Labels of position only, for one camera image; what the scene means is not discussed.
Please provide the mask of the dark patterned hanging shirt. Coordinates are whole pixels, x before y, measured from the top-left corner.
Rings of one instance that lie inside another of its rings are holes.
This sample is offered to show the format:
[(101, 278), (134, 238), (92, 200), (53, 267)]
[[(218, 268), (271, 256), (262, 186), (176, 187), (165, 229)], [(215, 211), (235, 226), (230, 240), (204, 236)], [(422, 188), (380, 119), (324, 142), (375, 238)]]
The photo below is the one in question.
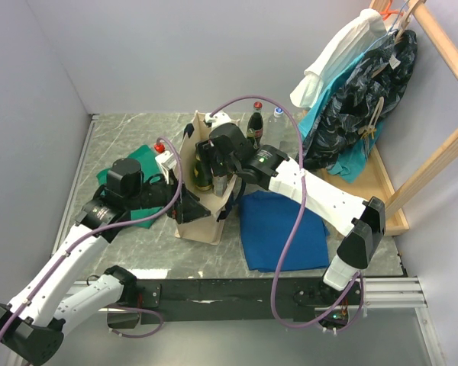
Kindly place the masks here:
[(417, 54), (417, 34), (394, 31), (332, 81), (299, 125), (307, 170), (334, 170), (350, 179), (360, 173), (404, 96)]

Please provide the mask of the blue folded t-shirt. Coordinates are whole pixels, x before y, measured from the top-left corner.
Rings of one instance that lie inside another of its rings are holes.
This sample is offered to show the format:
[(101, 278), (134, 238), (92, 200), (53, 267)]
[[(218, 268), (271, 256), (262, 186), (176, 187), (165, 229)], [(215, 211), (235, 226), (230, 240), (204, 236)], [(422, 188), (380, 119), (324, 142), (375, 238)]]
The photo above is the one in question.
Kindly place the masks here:
[[(273, 272), (295, 224), (300, 204), (265, 191), (244, 195), (239, 205), (240, 237), (251, 271)], [(283, 271), (326, 268), (329, 263), (324, 221), (304, 212), (282, 266)]]

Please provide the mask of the clear water bottle blue cap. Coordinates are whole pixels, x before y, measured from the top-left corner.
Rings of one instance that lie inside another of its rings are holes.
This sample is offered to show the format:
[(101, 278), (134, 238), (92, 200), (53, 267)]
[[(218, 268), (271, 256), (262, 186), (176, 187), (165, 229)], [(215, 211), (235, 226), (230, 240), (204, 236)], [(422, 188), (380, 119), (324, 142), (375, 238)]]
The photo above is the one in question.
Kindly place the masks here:
[(266, 122), (266, 144), (279, 148), (285, 132), (285, 114), (277, 107)]

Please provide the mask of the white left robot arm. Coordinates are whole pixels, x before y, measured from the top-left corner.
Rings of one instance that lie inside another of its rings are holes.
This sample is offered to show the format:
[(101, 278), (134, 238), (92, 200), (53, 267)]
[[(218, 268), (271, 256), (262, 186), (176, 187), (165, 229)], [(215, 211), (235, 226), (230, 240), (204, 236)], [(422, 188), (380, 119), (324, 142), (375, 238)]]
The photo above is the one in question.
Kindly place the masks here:
[(156, 158), (161, 173), (147, 178), (136, 159), (116, 161), (106, 182), (85, 203), (55, 254), (36, 277), (7, 303), (0, 303), (0, 344), (31, 365), (47, 363), (65, 336), (106, 306), (141, 310), (137, 278), (114, 265), (91, 285), (68, 297), (79, 273), (112, 243), (120, 231), (135, 224), (136, 210), (157, 208), (151, 219), (167, 214), (183, 223), (184, 214), (202, 208), (186, 190), (178, 158)]

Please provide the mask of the turquoise hanging shirt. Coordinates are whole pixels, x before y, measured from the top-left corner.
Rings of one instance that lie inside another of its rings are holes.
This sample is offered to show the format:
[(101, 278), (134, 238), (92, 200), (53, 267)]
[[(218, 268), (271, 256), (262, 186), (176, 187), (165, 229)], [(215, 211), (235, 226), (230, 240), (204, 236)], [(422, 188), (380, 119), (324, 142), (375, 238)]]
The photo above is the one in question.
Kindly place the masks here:
[(316, 111), (302, 123), (310, 123), (303, 141), (303, 163), (309, 171), (327, 169), (352, 183), (364, 170), (369, 150), (361, 140), (384, 89), (373, 73), (383, 64), (379, 50), (358, 56), (327, 87)]

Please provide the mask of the green glass bottle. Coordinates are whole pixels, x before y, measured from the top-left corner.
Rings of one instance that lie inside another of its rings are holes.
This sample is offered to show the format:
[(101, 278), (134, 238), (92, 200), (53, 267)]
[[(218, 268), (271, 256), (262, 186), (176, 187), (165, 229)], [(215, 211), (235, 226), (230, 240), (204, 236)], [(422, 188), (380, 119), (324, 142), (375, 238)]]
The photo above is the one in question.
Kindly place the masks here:
[(209, 191), (212, 189), (211, 175), (205, 173), (204, 166), (198, 153), (195, 154), (195, 164), (192, 168), (192, 179), (198, 190)]
[(247, 129), (247, 139), (251, 142), (254, 149), (260, 147), (261, 133), (262, 130), (254, 130), (253, 128)]

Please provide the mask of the green glass bottle middle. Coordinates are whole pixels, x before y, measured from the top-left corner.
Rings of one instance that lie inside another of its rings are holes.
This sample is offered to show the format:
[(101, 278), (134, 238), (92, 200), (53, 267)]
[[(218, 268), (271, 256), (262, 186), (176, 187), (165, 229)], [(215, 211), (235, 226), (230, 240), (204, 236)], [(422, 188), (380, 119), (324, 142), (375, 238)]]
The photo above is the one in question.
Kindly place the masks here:
[(198, 153), (195, 154), (195, 164), (192, 168), (192, 179), (198, 190), (209, 191), (212, 189), (211, 175), (205, 173), (204, 166)]

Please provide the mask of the green glass bottle front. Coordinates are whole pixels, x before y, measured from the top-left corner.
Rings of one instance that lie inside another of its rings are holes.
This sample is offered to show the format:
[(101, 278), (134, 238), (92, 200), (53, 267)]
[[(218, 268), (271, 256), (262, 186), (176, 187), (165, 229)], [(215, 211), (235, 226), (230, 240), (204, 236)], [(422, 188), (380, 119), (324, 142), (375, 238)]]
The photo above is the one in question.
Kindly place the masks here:
[(254, 130), (253, 128), (247, 129), (247, 139), (251, 142), (254, 149), (260, 147), (261, 133), (262, 130)]

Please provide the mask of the wooden clothes rack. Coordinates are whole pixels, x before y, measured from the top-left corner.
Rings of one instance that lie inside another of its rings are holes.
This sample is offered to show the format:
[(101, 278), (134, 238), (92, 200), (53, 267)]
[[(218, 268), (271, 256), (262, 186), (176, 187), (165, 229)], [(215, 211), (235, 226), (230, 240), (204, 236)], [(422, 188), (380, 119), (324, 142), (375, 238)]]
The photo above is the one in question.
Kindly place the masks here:
[(458, 1), (414, 1), (411, 28), (418, 60), (408, 89), (362, 175), (330, 183), (386, 200), (387, 232), (441, 236), (458, 232)]

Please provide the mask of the white hanging shirt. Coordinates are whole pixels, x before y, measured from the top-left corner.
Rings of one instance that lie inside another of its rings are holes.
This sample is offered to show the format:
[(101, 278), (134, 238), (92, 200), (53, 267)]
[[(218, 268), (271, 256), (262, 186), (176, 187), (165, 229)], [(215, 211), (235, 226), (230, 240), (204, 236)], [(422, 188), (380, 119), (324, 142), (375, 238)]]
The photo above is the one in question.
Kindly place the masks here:
[(312, 108), (331, 81), (363, 51), (386, 33), (382, 15), (362, 10), (328, 42), (318, 58), (304, 71), (304, 78), (290, 93), (292, 104)]

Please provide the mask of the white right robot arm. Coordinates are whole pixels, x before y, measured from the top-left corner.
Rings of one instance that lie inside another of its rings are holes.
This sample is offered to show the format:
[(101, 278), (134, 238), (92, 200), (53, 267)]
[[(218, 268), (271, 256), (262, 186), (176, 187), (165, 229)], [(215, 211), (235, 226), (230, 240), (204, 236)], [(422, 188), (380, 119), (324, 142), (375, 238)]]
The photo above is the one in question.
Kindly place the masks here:
[(211, 131), (196, 143), (195, 151), (207, 172), (233, 173), (243, 182), (281, 194), (330, 223), (343, 241), (319, 285), (326, 303), (337, 303), (346, 286), (366, 269), (385, 235), (385, 205), (377, 197), (365, 200), (348, 194), (300, 167), (271, 145), (255, 148), (234, 123)]

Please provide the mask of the red silver beverage can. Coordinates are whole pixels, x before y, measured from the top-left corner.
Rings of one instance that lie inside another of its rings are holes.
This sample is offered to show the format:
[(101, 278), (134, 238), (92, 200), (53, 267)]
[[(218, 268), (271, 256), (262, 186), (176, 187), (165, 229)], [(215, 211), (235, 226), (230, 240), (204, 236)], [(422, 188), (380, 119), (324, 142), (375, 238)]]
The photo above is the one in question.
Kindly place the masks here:
[(214, 194), (222, 197), (227, 189), (227, 175), (214, 175), (212, 184)]

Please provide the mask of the dark cola glass bottle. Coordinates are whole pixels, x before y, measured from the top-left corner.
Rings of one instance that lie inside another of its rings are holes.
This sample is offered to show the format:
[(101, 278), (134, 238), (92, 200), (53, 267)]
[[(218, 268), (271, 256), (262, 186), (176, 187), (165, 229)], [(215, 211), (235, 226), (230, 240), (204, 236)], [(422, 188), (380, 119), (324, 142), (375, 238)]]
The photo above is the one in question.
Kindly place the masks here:
[(253, 113), (248, 121), (247, 129), (253, 128), (254, 130), (262, 130), (261, 138), (263, 136), (263, 116), (261, 114), (263, 104), (260, 101), (256, 101), (253, 104)]

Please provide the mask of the orange clothes hanger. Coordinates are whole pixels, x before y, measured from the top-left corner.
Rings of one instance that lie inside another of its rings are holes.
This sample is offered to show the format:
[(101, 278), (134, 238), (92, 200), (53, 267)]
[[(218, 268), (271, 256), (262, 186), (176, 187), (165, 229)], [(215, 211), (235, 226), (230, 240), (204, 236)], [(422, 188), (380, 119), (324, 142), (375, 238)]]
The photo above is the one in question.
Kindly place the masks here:
[(382, 16), (382, 19), (385, 21), (387, 20), (390, 16), (397, 14), (399, 16), (403, 15), (403, 12), (398, 10), (398, 9), (392, 9), (392, 4), (393, 0), (388, 0), (385, 4), (385, 7), (382, 11), (380, 11), (380, 14)]

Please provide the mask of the beige canvas tote bag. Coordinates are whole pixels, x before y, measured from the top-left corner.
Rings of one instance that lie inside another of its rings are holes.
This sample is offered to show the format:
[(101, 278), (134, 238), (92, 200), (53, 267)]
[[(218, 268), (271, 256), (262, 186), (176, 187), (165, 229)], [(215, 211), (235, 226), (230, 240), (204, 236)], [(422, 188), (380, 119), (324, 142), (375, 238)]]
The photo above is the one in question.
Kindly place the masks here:
[(231, 176), (227, 181), (224, 194), (220, 197), (214, 194), (212, 188), (207, 191), (200, 191), (195, 186), (192, 179), (193, 167), (195, 166), (195, 144), (202, 140), (206, 140), (211, 132), (211, 128), (207, 127), (203, 122), (204, 118), (205, 115), (203, 113), (198, 111), (195, 112), (191, 122), (194, 127), (194, 132), (191, 136), (184, 133), (179, 155), (185, 187), (188, 192), (193, 193), (199, 199), (198, 202), (205, 209), (209, 210), (210, 214), (207, 217), (198, 218), (189, 223), (177, 223), (175, 236), (217, 245), (220, 242), (224, 227), (224, 219), (218, 221), (218, 217), (220, 213), (224, 211), (225, 204), (229, 201), (230, 194), (233, 192), (234, 186), (236, 185), (237, 177), (235, 175)]

